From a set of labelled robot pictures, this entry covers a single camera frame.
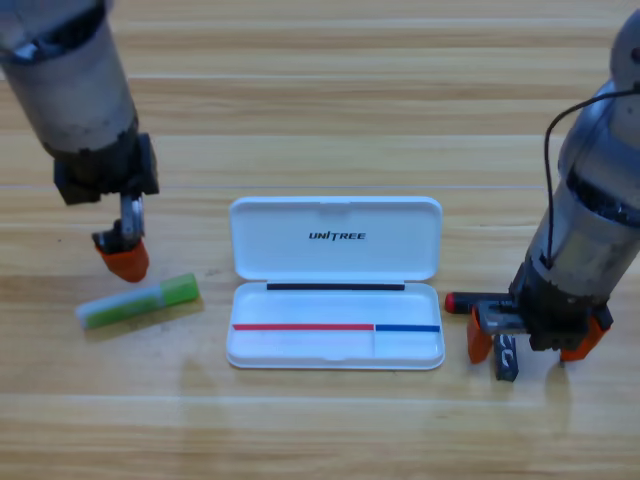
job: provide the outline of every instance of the glue stick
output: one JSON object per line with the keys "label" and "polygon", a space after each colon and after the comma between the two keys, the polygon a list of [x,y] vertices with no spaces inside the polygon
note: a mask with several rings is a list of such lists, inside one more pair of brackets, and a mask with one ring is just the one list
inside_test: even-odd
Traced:
{"label": "glue stick", "polygon": [[196,278],[188,273],[153,287],[138,288],[85,303],[76,308],[76,317],[85,329],[103,327],[141,313],[190,302],[198,296]]}

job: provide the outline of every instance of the black strip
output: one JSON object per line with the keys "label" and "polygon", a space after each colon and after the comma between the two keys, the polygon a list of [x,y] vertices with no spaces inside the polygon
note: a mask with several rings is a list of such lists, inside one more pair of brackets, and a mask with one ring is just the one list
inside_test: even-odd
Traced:
{"label": "black strip", "polygon": [[267,290],[404,290],[403,283],[267,283]]}

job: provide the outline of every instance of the gray robot arm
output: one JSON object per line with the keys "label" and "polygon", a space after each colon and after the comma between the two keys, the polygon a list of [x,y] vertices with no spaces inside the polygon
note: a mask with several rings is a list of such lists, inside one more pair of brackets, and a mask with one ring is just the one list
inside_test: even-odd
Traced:
{"label": "gray robot arm", "polygon": [[120,194],[121,219],[93,240],[107,267],[139,281],[148,267],[143,194],[159,192],[109,27],[106,0],[0,0],[0,63],[67,205]]}

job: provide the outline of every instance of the wood grain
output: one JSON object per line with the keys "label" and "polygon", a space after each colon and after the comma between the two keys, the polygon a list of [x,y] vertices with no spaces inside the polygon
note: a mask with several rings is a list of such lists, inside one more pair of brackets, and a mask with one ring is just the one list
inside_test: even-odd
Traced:
{"label": "wood grain", "polygon": [[[126,290],[91,248],[116,198],[65,208],[0,83],[0,478],[640,478],[640,265],[616,324],[561,368],[518,339],[515,384],[447,358],[408,372],[243,371],[225,358],[228,207],[247,195],[428,195],[452,289],[503,291],[546,208],[547,123],[607,78],[637,7],[604,0],[126,0],[113,14],[162,193],[142,285],[187,271],[202,300],[84,333]],[[554,137],[557,152],[568,120]]]}

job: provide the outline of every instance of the black cable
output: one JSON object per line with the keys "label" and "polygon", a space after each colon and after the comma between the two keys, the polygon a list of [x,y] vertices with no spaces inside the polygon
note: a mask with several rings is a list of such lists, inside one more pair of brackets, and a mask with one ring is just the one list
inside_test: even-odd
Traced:
{"label": "black cable", "polygon": [[566,109],[564,112],[560,113],[556,118],[553,119],[553,122],[547,128],[547,132],[544,136],[544,167],[547,175],[547,194],[549,196],[549,240],[547,243],[547,258],[546,264],[547,268],[551,268],[553,266],[553,260],[551,258],[552,246],[553,246],[553,185],[551,182],[551,165],[549,160],[549,142],[551,140],[551,133],[553,129],[560,123],[567,115],[572,114],[573,112],[577,112],[589,105],[593,105],[594,103],[598,103],[602,100],[607,100],[609,98],[620,98],[620,97],[629,97],[631,95],[640,95],[640,84],[636,83],[632,90],[623,90],[620,92],[609,92],[603,93],[602,95],[598,95],[597,97],[590,98],[584,102],[578,103],[571,108]]}

